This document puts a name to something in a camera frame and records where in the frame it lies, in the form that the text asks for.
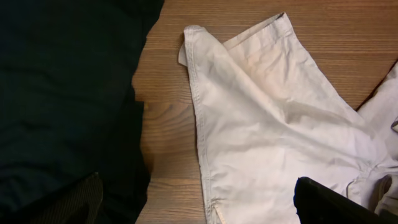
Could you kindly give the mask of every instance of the dark green fabric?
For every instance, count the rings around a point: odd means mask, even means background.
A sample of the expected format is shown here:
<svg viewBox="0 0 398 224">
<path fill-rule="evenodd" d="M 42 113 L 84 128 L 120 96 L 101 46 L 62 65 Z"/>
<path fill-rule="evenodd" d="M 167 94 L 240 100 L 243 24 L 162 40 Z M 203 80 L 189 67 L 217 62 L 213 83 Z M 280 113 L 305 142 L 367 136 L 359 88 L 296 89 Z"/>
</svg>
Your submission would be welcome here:
<svg viewBox="0 0 398 224">
<path fill-rule="evenodd" d="M 149 175 L 131 78 L 162 4 L 0 2 L 0 217 L 99 172 L 101 220 L 135 221 Z"/>
</svg>

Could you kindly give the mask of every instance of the white pants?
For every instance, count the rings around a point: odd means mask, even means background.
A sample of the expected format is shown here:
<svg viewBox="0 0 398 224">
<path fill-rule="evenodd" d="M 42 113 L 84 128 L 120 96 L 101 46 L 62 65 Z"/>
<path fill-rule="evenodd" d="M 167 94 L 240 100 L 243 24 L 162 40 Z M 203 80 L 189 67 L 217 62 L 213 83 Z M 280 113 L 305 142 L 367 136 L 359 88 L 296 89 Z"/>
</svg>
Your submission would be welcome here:
<svg viewBox="0 0 398 224">
<path fill-rule="evenodd" d="M 208 223 L 300 223 L 299 177 L 364 204 L 372 190 L 364 186 L 379 178 L 372 173 L 395 171 L 384 141 L 337 94 L 286 14 L 224 44 L 199 26 L 184 34 L 179 61 L 190 77 Z"/>
</svg>

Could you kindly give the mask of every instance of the black object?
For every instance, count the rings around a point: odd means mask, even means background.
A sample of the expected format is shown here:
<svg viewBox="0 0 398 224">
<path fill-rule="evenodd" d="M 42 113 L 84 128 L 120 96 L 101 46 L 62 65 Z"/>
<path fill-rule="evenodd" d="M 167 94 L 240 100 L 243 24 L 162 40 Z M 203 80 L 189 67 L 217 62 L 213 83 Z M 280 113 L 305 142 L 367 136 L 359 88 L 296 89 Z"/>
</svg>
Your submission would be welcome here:
<svg viewBox="0 0 398 224">
<path fill-rule="evenodd" d="M 297 180 L 294 192 L 294 205 L 302 224 L 392 224 L 308 177 Z"/>
<path fill-rule="evenodd" d="M 149 174 L 131 78 L 163 0 L 0 2 L 0 222 L 93 172 L 100 223 L 132 223 Z"/>
</svg>

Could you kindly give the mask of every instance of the wooden surface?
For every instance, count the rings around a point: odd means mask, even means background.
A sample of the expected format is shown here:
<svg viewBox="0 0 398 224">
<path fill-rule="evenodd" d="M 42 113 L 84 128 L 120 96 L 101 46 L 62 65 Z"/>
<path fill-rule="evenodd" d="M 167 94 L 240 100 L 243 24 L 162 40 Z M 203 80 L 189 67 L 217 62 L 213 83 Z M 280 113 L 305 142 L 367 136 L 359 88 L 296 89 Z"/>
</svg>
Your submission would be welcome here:
<svg viewBox="0 0 398 224">
<path fill-rule="evenodd" d="M 177 63 L 184 27 L 201 25 L 224 42 L 284 11 L 354 109 L 398 58 L 398 0 L 166 0 L 133 79 L 146 103 L 141 142 L 152 172 L 137 223 L 206 223 L 188 74 Z"/>
</svg>

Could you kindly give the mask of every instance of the wood grain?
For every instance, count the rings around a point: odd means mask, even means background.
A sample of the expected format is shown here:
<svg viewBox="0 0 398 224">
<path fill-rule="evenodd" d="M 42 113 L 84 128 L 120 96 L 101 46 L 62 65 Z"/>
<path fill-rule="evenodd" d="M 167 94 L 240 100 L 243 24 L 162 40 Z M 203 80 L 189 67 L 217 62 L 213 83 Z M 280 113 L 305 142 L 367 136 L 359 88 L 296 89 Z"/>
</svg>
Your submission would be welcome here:
<svg viewBox="0 0 398 224">
<path fill-rule="evenodd" d="M 201 25 L 224 42 L 280 12 L 354 109 L 398 59 L 397 0 L 165 0 L 133 78 L 152 172 L 138 223 L 206 223 L 188 73 L 177 62 L 183 28 Z"/>
</svg>

